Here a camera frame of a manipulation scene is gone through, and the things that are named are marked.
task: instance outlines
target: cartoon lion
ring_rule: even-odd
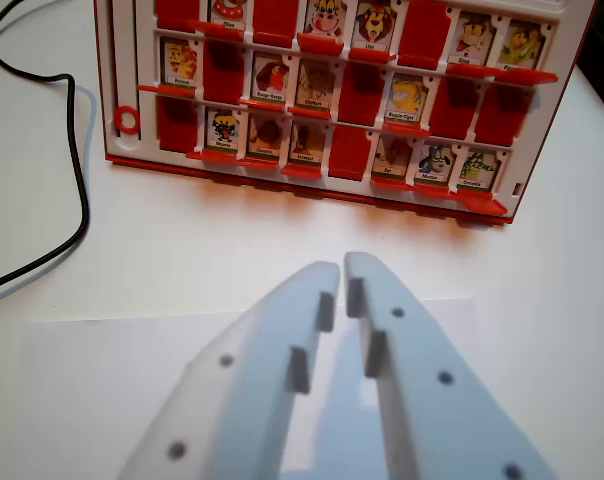
[[[356,17],[358,31],[367,42],[376,43],[393,31],[396,13],[388,6],[371,5]]]
[[[231,110],[220,110],[213,117],[213,128],[220,142],[231,142],[231,137],[238,135],[238,121]]]
[[[181,78],[193,79],[197,57],[188,45],[171,45],[168,48],[169,65]]]

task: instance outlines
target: character name label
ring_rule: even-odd
[[[304,160],[306,162],[320,163],[320,157],[316,157],[313,155],[305,155],[303,153],[292,153],[291,158],[295,160]]]
[[[417,114],[411,113],[403,113],[403,112],[387,112],[387,118],[391,118],[393,120],[402,120],[405,122],[417,122],[418,116]]]
[[[271,155],[272,157],[278,157],[280,155],[279,150],[273,148],[254,147],[255,153],[261,153],[262,155]]]
[[[255,92],[255,96],[259,97],[259,98],[264,98],[265,100],[275,100],[277,102],[283,102],[284,101],[284,95],[279,95],[279,94],[276,94],[276,93],[262,92],[260,90],[258,90],[257,92]]]
[[[320,100],[312,100],[310,98],[304,98],[302,99],[302,104],[303,105],[308,105],[309,107],[321,107],[321,108],[328,108],[328,102],[322,102]]]

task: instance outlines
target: cartoon dog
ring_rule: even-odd
[[[367,42],[376,43],[391,33],[395,16],[396,13],[390,7],[376,4],[371,5],[355,20],[362,38]]]
[[[419,165],[421,173],[442,173],[448,165],[451,165],[451,159],[442,154],[442,148],[442,145],[429,147],[429,154]]]
[[[313,6],[315,11],[311,15],[311,20],[305,27],[304,33],[315,33],[333,38],[341,36],[340,15],[346,12],[346,5],[342,3],[342,0],[316,0]]]
[[[258,72],[255,81],[262,91],[272,88],[277,92],[281,92],[286,86],[284,77],[287,73],[289,73],[289,67],[281,60],[269,62]]]
[[[481,17],[471,17],[464,24],[464,30],[458,39],[458,52],[476,49],[480,51],[480,47],[484,45],[481,41],[482,35],[489,28],[489,24]]]
[[[231,113],[231,110],[220,110],[213,117],[213,128],[220,142],[231,142],[231,137],[238,135],[238,121]]]
[[[169,64],[173,73],[181,78],[193,79],[197,57],[187,45],[171,45],[168,48]]]
[[[535,61],[541,46],[537,30],[518,28],[511,35],[509,45],[502,48],[499,61],[512,65],[520,65],[527,60]]]

